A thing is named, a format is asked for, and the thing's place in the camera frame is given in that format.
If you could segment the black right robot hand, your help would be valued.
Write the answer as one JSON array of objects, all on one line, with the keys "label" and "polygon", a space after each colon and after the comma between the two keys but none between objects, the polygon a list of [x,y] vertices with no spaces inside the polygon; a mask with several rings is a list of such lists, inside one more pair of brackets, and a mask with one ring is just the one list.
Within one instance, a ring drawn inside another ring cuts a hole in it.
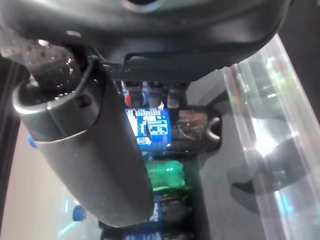
[{"label": "black right robot hand", "polygon": [[120,81],[190,83],[260,50],[289,0],[3,0],[0,53],[27,68],[12,105],[67,189],[101,222],[154,198]]}]

